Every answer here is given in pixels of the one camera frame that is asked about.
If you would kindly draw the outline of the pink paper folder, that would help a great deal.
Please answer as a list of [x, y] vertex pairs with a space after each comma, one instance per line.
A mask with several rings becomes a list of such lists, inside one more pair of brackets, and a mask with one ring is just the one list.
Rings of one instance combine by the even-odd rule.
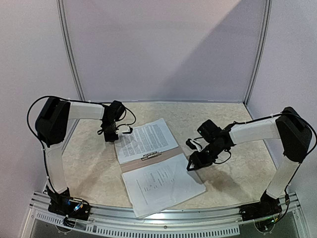
[[182, 153], [183, 153], [182, 148], [178, 146], [177, 148], [162, 152], [162, 154], [160, 156], [150, 158], [150, 159], [145, 160], [145, 161], [142, 161], [140, 158], [140, 159], [136, 159], [133, 161], [129, 161], [129, 162], [120, 164], [120, 168], [121, 168], [122, 173], [126, 173], [129, 171], [133, 171], [136, 169], [140, 169], [140, 168], [147, 167], [147, 166], [150, 166], [150, 165], [153, 165], [156, 163], [163, 162], [167, 159], [170, 159], [170, 158], [177, 156], [179, 154], [182, 154]]

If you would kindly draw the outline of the white paper stack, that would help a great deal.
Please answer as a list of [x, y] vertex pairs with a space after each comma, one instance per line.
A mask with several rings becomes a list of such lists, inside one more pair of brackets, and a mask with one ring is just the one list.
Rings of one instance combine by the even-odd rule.
[[120, 164], [148, 158], [154, 153], [177, 147], [178, 143], [163, 118], [135, 127], [130, 134], [120, 133], [115, 141], [115, 151]]

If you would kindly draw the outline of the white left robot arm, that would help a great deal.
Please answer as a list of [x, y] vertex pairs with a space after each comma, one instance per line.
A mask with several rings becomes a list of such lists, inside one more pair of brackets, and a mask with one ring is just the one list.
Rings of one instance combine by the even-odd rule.
[[46, 99], [36, 119], [35, 129], [44, 146], [48, 195], [61, 214], [70, 215], [74, 208], [73, 203], [65, 198], [69, 196], [69, 189], [62, 164], [62, 146], [68, 122], [75, 119], [100, 120], [100, 133], [104, 134], [105, 141], [114, 142], [118, 139], [116, 122], [126, 108], [119, 101], [113, 101], [107, 106], [101, 103], [67, 101], [55, 96], [46, 96]]

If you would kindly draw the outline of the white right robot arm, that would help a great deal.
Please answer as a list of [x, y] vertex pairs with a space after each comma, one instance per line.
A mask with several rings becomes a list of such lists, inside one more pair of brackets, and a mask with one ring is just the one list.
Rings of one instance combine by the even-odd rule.
[[275, 209], [275, 202], [278, 202], [280, 195], [286, 191], [299, 166], [316, 148], [316, 145], [311, 145], [311, 140], [317, 137], [316, 131], [292, 107], [286, 107], [278, 114], [251, 121], [235, 121], [225, 128], [220, 128], [209, 119], [202, 123], [197, 131], [207, 142], [207, 146], [189, 156], [188, 171], [216, 164], [219, 154], [229, 153], [231, 148], [238, 144], [267, 139], [281, 141], [282, 163], [256, 206], [256, 212], [260, 216], [267, 216]]

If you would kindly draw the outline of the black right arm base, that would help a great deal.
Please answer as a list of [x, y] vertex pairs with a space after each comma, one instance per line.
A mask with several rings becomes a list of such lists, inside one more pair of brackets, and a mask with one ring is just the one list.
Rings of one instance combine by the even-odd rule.
[[243, 221], [259, 219], [267, 216], [278, 214], [274, 222], [283, 217], [282, 207], [279, 198], [272, 198], [263, 193], [259, 202], [241, 205], [239, 207], [239, 215], [242, 216]]

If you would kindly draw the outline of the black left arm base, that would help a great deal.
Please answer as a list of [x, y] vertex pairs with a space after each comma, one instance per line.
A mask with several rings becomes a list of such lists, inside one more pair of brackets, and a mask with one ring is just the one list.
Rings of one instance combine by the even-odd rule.
[[61, 216], [87, 221], [90, 216], [90, 204], [80, 198], [71, 197], [67, 189], [62, 194], [48, 190], [50, 204], [48, 211]]

